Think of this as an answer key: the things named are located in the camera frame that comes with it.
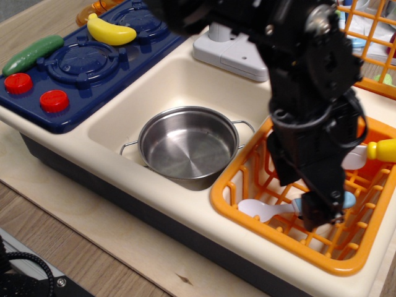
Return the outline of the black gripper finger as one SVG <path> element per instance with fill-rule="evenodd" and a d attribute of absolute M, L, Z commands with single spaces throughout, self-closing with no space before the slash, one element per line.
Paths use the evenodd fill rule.
<path fill-rule="evenodd" d="M 280 137 L 276 131 L 267 138 L 267 149 L 272 157 L 281 186 L 303 179 L 301 172 L 302 142 L 295 137 Z"/>
<path fill-rule="evenodd" d="M 343 221 L 342 193 L 334 191 L 330 199 L 323 199 L 317 193 L 310 191 L 301 196 L 302 218 L 307 231 L 325 224 L 334 224 Z"/>

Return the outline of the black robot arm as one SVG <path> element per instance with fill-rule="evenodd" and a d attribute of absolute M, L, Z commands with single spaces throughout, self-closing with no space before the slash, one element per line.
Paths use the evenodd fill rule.
<path fill-rule="evenodd" d="M 366 138 L 352 86 L 362 60 L 339 29 L 332 1 L 148 1 L 168 28 L 194 35 L 220 24 L 254 43 L 269 72 L 267 148 L 280 184 L 302 179 L 304 227 L 343 221 L 342 161 Z"/>

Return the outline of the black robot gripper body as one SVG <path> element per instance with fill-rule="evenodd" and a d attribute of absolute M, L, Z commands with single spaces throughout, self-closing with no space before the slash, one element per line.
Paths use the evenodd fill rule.
<path fill-rule="evenodd" d="M 368 133 L 366 127 L 358 130 L 358 121 L 366 117 L 355 92 L 348 90 L 307 121 L 281 112 L 272 112 L 272 130 L 282 138 L 295 137 L 302 142 L 301 172 L 308 189 L 328 200 L 332 192 L 339 191 L 344 203 L 342 161 Z"/>

